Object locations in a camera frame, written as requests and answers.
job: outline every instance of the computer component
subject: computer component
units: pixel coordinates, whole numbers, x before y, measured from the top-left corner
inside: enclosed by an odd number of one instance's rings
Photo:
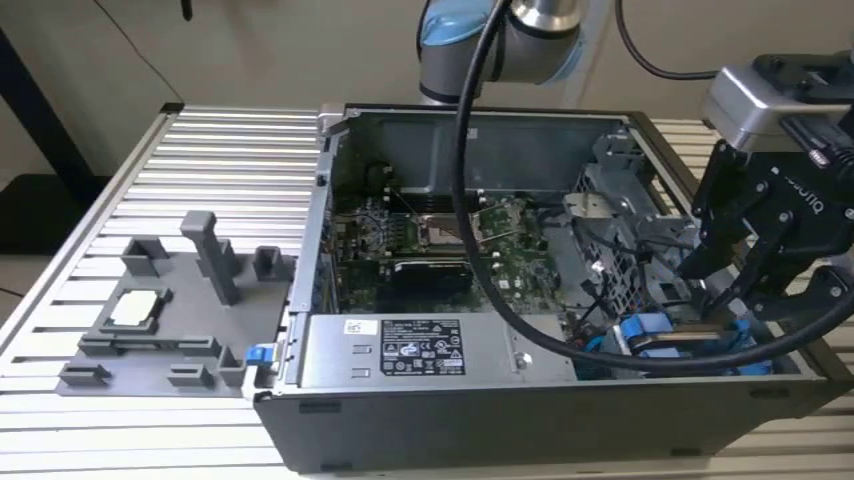
[[[820,346],[749,375],[679,378],[629,377],[532,345],[493,312],[460,248],[451,128],[447,111],[350,106],[324,139],[286,338],[252,360],[254,409],[290,469],[709,455],[849,388]],[[481,111],[468,142],[481,259],[541,332],[616,351],[608,335],[635,325],[619,353],[648,356],[785,331],[699,321],[731,275],[673,273],[697,235],[693,178],[641,115]]]

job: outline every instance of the floor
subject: floor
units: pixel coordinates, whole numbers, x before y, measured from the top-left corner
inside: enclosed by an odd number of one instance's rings
[[[0,287],[25,294],[50,257],[0,255]],[[17,307],[20,298],[0,292],[0,325]]]

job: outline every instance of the workbench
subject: workbench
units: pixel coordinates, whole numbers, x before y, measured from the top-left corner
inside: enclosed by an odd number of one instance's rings
[[[699,176],[715,133],[697,121],[655,124]],[[230,239],[237,253],[274,245],[297,255],[318,152],[316,128],[312,111],[185,107],[157,116],[0,328],[0,473],[86,480],[297,477],[280,465],[244,399],[86,398],[52,392],[124,272],[118,255],[132,235],[157,235],[166,250],[192,251],[178,232],[181,217],[188,210],[210,210],[218,218],[216,233]],[[854,366],[854,322],[825,340]],[[382,476],[841,480],[854,476],[852,451],[848,394],[808,418],[767,423],[711,459]]]

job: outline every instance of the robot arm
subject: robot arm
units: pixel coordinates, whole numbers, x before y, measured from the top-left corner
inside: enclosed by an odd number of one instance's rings
[[[704,113],[723,139],[692,205],[699,246],[679,266],[705,278],[752,234],[732,285],[709,313],[739,298],[763,320],[808,320],[851,289],[849,271],[816,269],[805,291],[784,296],[819,258],[854,243],[854,64],[841,55],[761,55],[724,67]]]
[[[420,28],[425,103],[456,104],[492,0],[432,0]],[[583,39],[577,0],[515,0],[500,27],[484,81],[543,84],[564,78]]]

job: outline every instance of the sticker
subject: sticker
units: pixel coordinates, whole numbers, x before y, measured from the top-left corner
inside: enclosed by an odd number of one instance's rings
[[[384,375],[465,375],[459,320],[382,320],[380,343]]]
[[[348,318],[344,321],[344,335],[376,335],[377,323],[376,320]]]

